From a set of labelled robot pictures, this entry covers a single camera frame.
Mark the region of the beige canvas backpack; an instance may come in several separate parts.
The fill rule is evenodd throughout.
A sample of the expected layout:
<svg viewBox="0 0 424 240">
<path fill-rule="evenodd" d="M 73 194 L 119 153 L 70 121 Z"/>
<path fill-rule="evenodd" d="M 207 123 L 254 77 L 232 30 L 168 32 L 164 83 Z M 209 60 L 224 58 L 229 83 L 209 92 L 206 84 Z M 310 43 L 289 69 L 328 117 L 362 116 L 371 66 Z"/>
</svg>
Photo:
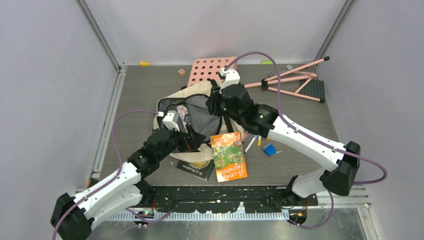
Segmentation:
<svg viewBox="0 0 424 240">
<path fill-rule="evenodd" d="M 210 146 L 210 137 L 226 134 L 228 128 L 222 117 L 211 115 L 206 101 L 210 98 L 212 84 L 209 81 L 197 83 L 183 90 L 177 91 L 157 101 L 156 110 L 167 113 L 183 105 L 191 117 L 195 132 L 205 136 L 205 141 L 194 152 L 179 152 L 175 150 L 169 156 L 187 163 L 200 163 L 213 159 L 213 150 Z"/>
</svg>

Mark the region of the black moon and sixpence book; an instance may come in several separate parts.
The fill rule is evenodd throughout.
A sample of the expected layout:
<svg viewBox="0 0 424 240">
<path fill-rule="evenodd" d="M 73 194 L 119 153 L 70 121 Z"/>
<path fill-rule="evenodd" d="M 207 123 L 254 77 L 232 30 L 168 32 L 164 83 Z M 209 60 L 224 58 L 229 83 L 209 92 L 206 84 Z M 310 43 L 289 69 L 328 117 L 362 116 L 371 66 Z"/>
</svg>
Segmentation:
<svg viewBox="0 0 424 240">
<path fill-rule="evenodd" d="M 214 169 L 214 166 L 215 165 L 213 160 L 194 162 L 194 163 L 189 163 L 189 162 L 180 160 L 176 168 L 188 174 L 191 174 L 197 178 L 200 178 L 204 181 L 208 181 Z"/>
</svg>

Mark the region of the orange treehouse book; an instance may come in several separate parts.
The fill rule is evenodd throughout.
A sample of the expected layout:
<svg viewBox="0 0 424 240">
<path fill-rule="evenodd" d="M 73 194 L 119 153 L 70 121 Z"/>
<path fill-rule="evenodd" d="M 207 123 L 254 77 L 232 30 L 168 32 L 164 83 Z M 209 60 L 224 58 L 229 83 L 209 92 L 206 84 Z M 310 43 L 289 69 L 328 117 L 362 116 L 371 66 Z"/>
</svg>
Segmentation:
<svg viewBox="0 0 424 240">
<path fill-rule="evenodd" d="M 240 132 L 211 136 L 210 145 L 216 177 L 219 183 L 248 177 Z"/>
</svg>

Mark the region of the floral little women book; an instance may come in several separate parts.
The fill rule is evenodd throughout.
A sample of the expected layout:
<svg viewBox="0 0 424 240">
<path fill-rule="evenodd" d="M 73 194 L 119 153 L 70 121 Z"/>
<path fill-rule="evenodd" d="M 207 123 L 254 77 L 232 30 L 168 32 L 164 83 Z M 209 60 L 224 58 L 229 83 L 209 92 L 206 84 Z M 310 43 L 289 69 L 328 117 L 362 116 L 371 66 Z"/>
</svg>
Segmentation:
<svg viewBox="0 0 424 240">
<path fill-rule="evenodd" d="M 192 125 L 192 119 L 190 117 L 187 107 L 185 105 L 178 105 L 176 107 L 176 110 L 179 114 L 185 131 L 188 132 L 188 127 Z"/>
</svg>

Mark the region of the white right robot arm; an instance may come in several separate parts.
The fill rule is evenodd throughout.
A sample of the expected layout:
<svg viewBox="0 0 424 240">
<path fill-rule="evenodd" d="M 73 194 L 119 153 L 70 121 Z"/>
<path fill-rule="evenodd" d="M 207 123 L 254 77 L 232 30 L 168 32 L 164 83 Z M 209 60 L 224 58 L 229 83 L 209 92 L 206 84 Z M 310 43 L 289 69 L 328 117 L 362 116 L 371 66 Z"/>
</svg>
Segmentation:
<svg viewBox="0 0 424 240">
<path fill-rule="evenodd" d="M 306 197 L 322 191 L 339 196 L 350 194 L 360 166 L 356 155 L 361 147 L 357 143 L 332 141 L 294 123 L 272 106 L 254 103 L 240 84 L 213 86 L 206 106 L 210 114 L 233 120 L 250 134 L 283 143 L 321 166 L 292 177 L 285 192 L 291 205 L 299 205 Z"/>
</svg>

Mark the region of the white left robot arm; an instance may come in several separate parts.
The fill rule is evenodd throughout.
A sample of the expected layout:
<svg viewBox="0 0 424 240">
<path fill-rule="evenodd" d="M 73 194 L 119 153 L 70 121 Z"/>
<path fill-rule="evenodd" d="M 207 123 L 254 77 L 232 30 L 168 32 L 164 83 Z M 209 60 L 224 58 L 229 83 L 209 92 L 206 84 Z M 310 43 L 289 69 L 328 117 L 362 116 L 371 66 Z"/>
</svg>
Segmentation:
<svg viewBox="0 0 424 240">
<path fill-rule="evenodd" d="M 118 170 L 94 186 L 70 196 L 61 195 L 55 204 L 50 223 L 54 227 L 52 239 L 86 240 L 105 219 L 123 209 L 140 205 L 148 207 L 154 199 L 154 188 L 145 180 L 156 171 L 160 162 L 173 151 L 197 151 L 205 136 L 158 128 Z"/>
</svg>

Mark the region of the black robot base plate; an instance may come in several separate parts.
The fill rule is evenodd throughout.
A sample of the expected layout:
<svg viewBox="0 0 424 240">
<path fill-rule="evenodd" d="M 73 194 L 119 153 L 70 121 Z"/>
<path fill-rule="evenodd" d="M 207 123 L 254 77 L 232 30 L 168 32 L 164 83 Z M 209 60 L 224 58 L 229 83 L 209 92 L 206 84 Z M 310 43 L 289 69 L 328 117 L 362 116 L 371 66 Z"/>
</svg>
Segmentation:
<svg viewBox="0 0 424 240">
<path fill-rule="evenodd" d="M 162 213 L 205 214 L 234 213 L 243 207 L 246 213 L 276 213 L 294 207 L 315 207 L 318 205 L 316 194 L 307 199 L 288 199 L 285 186 L 153 186 L 142 197 L 137 208 L 158 210 Z"/>
</svg>

